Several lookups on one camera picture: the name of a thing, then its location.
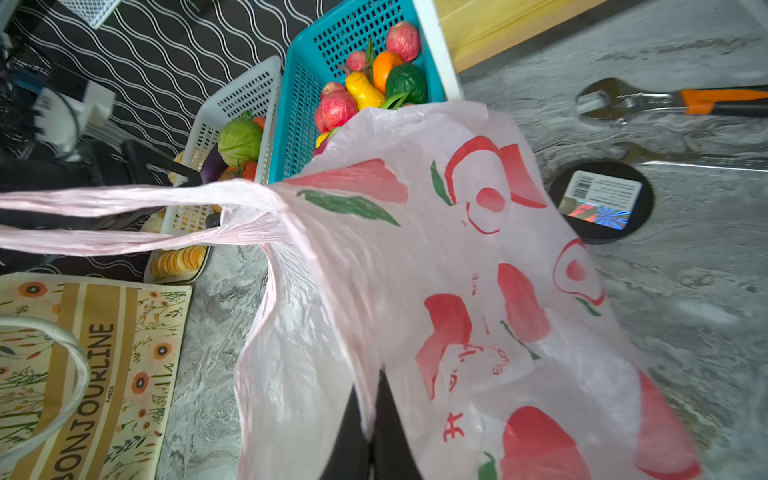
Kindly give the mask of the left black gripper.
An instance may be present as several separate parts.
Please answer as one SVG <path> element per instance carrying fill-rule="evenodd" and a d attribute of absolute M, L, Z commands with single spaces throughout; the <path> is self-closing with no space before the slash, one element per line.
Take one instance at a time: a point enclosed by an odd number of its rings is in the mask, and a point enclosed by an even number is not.
<path fill-rule="evenodd" d="M 182 187 L 202 184 L 197 170 L 137 140 L 116 149 L 84 134 L 75 105 L 52 87 L 19 78 L 1 83 L 1 191 L 156 185 L 173 173 Z"/>

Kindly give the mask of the green cabbage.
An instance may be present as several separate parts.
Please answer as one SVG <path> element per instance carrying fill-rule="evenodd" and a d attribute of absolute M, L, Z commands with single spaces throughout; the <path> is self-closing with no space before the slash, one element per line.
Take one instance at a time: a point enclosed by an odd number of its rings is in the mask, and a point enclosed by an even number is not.
<path fill-rule="evenodd" d="M 230 168 L 242 163 L 257 161 L 263 139 L 263 128 L 245 113 L 230 122 L 219 133 L 217 147 L 224 162 Z"/>

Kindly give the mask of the pink plastic grocery bag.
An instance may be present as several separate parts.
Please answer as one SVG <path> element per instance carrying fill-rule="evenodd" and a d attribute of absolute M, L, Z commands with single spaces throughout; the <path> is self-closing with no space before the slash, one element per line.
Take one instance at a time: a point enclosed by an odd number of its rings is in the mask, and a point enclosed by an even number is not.
<path fill-rule="evenodd" d="M 234 371 L 241 479 L 320 479 L 352 388 L 371 449 L 381 371 L 423 479 L 701 475 L 520 129 L 483 104 L 367 109 L 271 185 L 13 192 L 1 205 L 222 208 L 218 227 L 179 236 L 6 227 L 7 249 L 263 249 L 268 281 Z"/>

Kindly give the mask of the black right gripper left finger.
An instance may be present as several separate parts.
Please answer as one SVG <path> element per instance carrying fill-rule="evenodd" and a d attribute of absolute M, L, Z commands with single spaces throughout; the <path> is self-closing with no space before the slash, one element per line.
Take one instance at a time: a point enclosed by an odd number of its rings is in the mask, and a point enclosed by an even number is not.
<path fill-rule="evenodd" d="M 321 480 L 366 480 L 371 473 L 370 443 L 361 428 L 361 414 L 352 388 L 340 428 Z"/>

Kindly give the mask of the cream canvas tote bag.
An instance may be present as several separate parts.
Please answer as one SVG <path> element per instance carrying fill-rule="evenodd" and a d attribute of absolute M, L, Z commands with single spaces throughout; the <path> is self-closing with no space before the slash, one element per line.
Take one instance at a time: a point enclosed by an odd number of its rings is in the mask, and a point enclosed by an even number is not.
<path fill-rule="evenodd" d="M 188 286 L 16 273 L 1 279 L 5 479 L 152 479 Z"/>

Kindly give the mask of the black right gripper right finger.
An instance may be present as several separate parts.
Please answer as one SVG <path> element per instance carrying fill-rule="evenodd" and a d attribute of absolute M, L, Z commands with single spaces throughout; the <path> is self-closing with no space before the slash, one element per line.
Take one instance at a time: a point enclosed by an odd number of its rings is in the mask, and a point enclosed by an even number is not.
<path fill-rule="evenodd" d="M 422 480 L 409 447 L 386 373 L 380 372 L 371 443 L 373 478 Z"/>

